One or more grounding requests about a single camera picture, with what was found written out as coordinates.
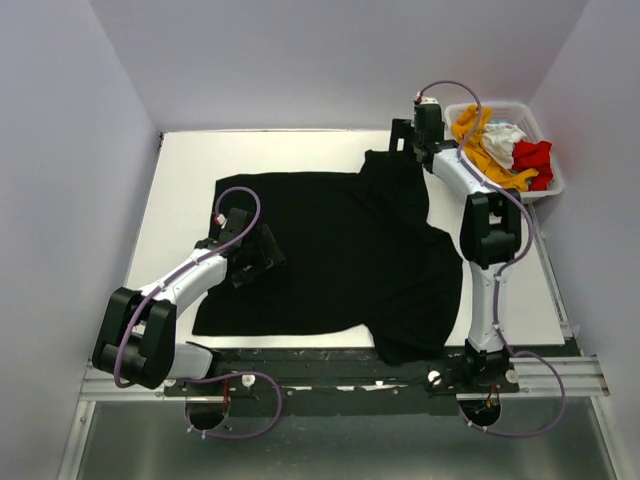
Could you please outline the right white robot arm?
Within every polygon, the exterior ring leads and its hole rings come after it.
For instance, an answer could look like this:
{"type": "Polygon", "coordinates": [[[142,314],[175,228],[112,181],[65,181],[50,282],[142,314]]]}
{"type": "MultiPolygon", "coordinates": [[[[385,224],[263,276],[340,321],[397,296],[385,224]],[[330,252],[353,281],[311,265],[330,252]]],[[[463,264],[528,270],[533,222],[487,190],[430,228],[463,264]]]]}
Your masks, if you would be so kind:
{"type": "Polygon", "coordinates": [[[509,347],[500,324],[511,267],[522,242],[522,204],[516,191],[490,181],[453,140],[445,138],[442,110],[434,98],[414,101],[413,118],[392,121],[389,150],[401,151],[442,180],[464,200],[459,245],[472,276],[471,325],[460,379],[480,392],[510,369],[509,347]]]}

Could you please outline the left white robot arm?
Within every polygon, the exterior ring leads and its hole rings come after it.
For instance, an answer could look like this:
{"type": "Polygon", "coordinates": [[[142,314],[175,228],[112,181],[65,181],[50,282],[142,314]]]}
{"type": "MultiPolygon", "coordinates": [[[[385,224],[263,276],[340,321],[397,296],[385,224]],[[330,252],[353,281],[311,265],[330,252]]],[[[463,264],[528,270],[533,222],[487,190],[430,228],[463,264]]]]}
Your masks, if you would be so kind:
{"type": "Polygon", "coordinates": [[[107,303],[91,362],[118,385],[159,387],[187,379],[201,395],[214,393],[222,380],[208,347],[176,341],[177,321],[205,292],[221,284],[248,285],[285,257],[269,226],[248,211],[220,214],[214,238],[195,244],[190,256],[160,279],[137,290],[121,287],[107,303]]]}

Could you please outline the black t shirt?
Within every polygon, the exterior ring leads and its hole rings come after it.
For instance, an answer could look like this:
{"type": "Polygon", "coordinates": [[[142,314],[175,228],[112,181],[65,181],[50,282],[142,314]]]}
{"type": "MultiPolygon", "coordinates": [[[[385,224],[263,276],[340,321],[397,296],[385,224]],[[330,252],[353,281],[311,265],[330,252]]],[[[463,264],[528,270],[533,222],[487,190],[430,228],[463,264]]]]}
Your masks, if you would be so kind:
{"type": "Polygon", "coordinates": [[[258,213],[285,264],[201,302],[199,336],[315,335],[358,325],[387,364],[440,356],[456,322],[462,260],[427,221],[422,167],[369,151],[357,173],[240,174],[219,179],[224,208],[258,213]]]}

